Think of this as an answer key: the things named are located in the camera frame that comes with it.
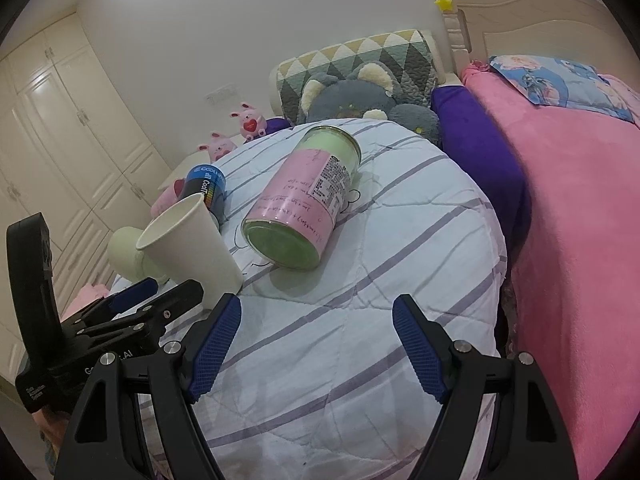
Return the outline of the white paper cup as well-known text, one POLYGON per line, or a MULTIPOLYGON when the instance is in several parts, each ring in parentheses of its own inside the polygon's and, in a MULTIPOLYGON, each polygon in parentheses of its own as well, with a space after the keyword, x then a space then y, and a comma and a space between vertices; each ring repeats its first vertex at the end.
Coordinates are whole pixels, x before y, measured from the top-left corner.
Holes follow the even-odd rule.
POLYGON ((243 274, 219 232, 202 193, 192 194, 155 218, 136 243, 176 284, 198 281, 203 304, 213 306, 225 292, 237 294, 243 274))

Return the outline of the pink plush bunny slipper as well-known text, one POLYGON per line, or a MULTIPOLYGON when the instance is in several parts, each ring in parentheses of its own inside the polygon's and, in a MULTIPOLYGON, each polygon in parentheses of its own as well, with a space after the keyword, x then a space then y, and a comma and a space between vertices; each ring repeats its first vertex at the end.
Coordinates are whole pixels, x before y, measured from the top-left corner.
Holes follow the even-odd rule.
POLYGON ((204 178, 212 180, 214 166, 238 146, 230 138, 213 132, 207 143, 200 144, 195 153, 186 156, 160 185, 160 196, 151 206, 151 218, 155 219, 186 195, 189 181, 204 178))

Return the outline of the blue silver tin can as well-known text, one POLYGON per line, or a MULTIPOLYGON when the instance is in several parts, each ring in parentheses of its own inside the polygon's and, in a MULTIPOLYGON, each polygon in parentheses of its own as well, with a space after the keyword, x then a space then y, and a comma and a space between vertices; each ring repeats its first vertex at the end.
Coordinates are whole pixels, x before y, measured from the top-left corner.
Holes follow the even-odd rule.
POLYGON ((226 203, 226 177, 212 164, 194 166, 184 179, 180 200, 201 193, 209 214, 215 219, 218 228, 224 222, 224 204, 226 203))

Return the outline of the cream wardrobe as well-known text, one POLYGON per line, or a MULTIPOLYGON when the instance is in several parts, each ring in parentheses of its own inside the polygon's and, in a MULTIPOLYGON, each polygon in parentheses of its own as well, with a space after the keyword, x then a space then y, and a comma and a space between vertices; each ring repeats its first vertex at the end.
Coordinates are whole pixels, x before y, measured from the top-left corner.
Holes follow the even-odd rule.
POLYGON ((40 212, 58 310, 111 285, 107 242, 144 228, 171 170, 108 79, 75 14, 1 61, 1 225, 40 212))

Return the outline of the pink blanket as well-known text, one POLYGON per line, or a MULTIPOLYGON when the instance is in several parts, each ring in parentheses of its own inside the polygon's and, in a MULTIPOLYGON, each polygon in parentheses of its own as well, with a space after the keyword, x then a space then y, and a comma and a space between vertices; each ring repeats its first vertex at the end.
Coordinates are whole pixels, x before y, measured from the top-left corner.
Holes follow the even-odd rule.
POLYGON ((462 81, 526 175, 532 222, 511 273, 518 345, 547 378, 580 476, 593 479, 639 414, 639 129, 538 107, 482 64, 462 81))

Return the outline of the pink green tin can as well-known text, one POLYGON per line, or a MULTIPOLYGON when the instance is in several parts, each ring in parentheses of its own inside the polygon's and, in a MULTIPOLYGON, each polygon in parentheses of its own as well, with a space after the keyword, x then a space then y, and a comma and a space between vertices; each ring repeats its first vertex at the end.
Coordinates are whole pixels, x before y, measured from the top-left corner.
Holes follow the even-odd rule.
POLYGON ((360 162, 351 134, 337 126, 310 128, 245 216, 247 243, 277 266, 318 266, 360 162))

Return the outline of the white striped quilt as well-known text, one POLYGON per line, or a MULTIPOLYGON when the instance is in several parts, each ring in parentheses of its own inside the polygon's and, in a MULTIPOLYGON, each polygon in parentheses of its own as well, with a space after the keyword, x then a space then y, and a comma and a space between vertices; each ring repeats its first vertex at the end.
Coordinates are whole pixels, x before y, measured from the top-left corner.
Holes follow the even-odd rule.
POLYGON ((229 479, 405 479, 436 422, 397 337, 413 296, 454 339, 495 354, 506 276, 495 211, 435 145, 393 122, 342 119, 362 161, 318 268, 279 269, 244 240, 250 207, 305 134, 296 127, 220 161, 221 234, 244 275, 242 322, 194 412, 229 479))

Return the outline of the purple bed sheet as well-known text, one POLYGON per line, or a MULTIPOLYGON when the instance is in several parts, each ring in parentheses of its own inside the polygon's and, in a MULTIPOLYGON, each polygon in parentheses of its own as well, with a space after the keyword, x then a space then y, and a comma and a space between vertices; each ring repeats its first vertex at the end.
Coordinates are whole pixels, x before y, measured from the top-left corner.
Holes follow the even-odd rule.
POLYGON ((532 221, 532 204, 524 171, 506 138, 463 86, 436 88, 432 107, 440 120, 442 149, 487 196, 508 254, 518 258, 532 221))

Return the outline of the grey bear plush toy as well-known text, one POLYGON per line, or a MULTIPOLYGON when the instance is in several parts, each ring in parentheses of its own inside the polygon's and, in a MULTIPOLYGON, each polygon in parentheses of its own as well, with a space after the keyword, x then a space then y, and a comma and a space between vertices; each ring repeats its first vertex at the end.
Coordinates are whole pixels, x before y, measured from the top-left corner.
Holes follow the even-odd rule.
POLYGON ((423 104, 407 101, 393 73, 380 62, 357 66, 346 78, 317 74, 309 78, 299 99, 306 122, 334 118, 370 118, 397 122, 442 147, 438 116, 423 104))

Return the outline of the pink cartoon pillow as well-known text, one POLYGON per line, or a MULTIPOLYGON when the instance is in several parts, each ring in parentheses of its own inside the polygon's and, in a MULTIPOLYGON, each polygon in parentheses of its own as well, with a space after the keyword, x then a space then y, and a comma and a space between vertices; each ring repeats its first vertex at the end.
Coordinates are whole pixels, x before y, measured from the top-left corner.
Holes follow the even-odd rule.
POLYGON ((613 90, 620 96, 625 102, 626 107, 631 112, 634 118, 634 123, 637 127, 640 127, 640 96, 639 93, 633 88, 629 87, 626 82, 623 82, 620 78, 610 74, 601 74, 601 77, 605 79, 613 90))

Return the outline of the blue cartoon pillow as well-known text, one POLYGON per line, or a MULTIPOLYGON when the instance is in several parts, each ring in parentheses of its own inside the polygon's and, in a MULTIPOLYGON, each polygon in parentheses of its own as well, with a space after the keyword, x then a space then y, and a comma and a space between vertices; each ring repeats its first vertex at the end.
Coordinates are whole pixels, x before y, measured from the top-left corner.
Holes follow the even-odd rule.
POLYGON ((536 106, 586 110, 634 124, 625 102, 591 65, 512 54, 492 56, 489 66, 536 106))

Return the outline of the triangle pattern quilted headboard cover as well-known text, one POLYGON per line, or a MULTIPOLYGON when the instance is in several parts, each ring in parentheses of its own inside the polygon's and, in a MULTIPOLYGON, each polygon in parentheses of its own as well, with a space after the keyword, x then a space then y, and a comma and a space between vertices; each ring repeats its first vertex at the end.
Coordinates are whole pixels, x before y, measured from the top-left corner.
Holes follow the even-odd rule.
POLYGON ((437 44, 428 30, 382 32, 312 50, 278 64, 269 75, 271 110, 299 124, 299 100, 309 78, 329 74, 344 79, 369 62, 384 64, 398 80, 406 99, 416 104, 430 104, 433 90, 446 81, 437 44))

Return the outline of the cream wooden headboard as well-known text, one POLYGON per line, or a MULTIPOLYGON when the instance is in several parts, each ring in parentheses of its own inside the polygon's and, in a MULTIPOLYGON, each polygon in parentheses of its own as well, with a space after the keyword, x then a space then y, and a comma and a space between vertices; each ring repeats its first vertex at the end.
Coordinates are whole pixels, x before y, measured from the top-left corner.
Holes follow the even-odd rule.
POLYGON ((591 65, 639 88, 639 57, 599 0, 454 0, 442 13, 460 75, 493 55, 530 54, 591 65))

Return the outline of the yellow star sticker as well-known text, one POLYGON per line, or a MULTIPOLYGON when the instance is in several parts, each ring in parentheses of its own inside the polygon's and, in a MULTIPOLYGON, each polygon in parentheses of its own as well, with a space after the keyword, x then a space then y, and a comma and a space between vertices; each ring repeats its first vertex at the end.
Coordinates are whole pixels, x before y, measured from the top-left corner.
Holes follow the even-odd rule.
POLYGON ((454 0, 434 0, 434 3, 442 13, 454 12, 454 0))

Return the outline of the wall socket panel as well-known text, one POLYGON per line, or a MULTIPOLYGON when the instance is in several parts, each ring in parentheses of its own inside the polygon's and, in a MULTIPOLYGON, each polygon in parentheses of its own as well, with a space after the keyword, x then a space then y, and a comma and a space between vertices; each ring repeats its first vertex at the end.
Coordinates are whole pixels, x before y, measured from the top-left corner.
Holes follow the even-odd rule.
POLYGON ((225 84, 215 91, 206 94, 205 99, 209 104, 217 105, 224 101, 228 101, 228 99, 233 99, 237 94, 238 92, 236 91, 234 84, 225 84))

